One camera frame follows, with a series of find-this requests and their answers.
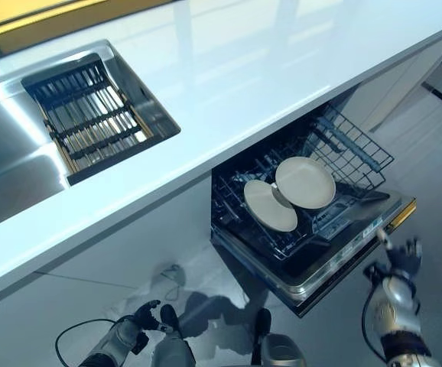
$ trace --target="dish drying rack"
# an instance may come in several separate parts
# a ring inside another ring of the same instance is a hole
[[[250,180],[275,182],[277,166],[303,156],[320,162],[336,181],[333,202],[319,210],[297,206],[299,222],[292,232],[261,224],[245,204],[243,188]],[[248,148],[213,171],[213,220],[230,229],[258,251],[284,261],[308,242],[320,241],[324,226],[385,182],[382,170],[393,157],[330,104],[303,116]]]
[[[97,54],[22,80],[75,184],[156,144]]]

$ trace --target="plate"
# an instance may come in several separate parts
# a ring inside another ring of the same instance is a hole
[[[296,210],[272,185],[250,180],[245,184],[243,193],[250,212],[264,226],[279,232],[296,229]]]
[[[281,194],[294,205],[319,209],[335,197],[335,180],[314,159],[292,157],[277,167],[275,182]]]

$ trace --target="sink rack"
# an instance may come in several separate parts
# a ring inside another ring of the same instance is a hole
[[[70,184],[162,140],[111,80],[98,54],[27,76],[22,85],[41,110]]]

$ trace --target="open dishwasher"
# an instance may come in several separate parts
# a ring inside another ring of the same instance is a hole
[[[323,208],[295,207],[296,228],[279,232],[256,219],[243,190],[250,180],[274,182],[278,165],[297,156],[322,164],[336,192]],[[212,241],[302,317],[375,248],[378,226],[392,231],[414,211],[413,198],[377,190],[392,161],[331,104],[321,106],[213,170]]]

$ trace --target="kitchen counter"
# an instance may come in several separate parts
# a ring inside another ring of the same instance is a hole
[[[23,50],[0,78],[107,39],[181,127],[0,223],[0,291],[442,37],[431,0],[175,2]]]

